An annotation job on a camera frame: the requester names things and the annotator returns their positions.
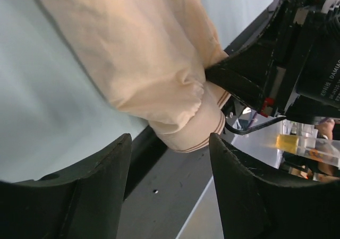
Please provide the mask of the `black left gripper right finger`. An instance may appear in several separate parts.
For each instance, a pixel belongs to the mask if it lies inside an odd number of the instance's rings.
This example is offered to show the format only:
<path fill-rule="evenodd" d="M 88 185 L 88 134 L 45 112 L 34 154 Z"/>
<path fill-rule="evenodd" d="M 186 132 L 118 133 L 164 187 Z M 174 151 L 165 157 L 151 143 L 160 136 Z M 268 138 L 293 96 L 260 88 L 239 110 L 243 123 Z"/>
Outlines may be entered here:
<path fill-rule="evenodd" d="M 225 238 L 339 238 L 339 181 L 283 172 L 216 133 L 209 151 Z"/>

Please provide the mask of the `peach underwear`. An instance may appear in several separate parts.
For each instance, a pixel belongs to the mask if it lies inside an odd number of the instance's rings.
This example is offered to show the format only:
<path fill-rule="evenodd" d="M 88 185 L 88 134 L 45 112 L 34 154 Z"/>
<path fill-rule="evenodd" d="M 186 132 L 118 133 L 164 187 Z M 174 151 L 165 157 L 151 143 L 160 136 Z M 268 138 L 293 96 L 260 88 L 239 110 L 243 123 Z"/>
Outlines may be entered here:
<path fill-rule="evenodd" d="M 188 153 L 222 133 L 230 95 L 206 68 L 226 58 L 201 0 L 40 0 L 118 111 Z"/>

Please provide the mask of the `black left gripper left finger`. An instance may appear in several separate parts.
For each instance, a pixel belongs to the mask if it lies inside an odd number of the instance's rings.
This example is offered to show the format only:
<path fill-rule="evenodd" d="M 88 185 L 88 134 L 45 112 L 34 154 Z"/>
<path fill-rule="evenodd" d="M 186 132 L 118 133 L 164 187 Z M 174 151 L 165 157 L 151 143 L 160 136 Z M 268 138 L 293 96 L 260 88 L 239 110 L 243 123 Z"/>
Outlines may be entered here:
<path fill-rule="evenodd" d="M 1 238 L 115 238 L 132 139 L 34 181 L 1 183 Z"/>

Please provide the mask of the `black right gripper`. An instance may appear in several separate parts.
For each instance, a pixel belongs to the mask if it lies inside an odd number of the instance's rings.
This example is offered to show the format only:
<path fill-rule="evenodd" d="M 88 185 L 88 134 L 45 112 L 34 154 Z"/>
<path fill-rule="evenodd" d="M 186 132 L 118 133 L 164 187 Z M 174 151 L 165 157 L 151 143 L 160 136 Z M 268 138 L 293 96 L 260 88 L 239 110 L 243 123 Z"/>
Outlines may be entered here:
<path fill-rule="evenodd" d="M 339 116 L 339 4 L 279 0 L 258 35 L 206 71 L 265 117 Z"/>

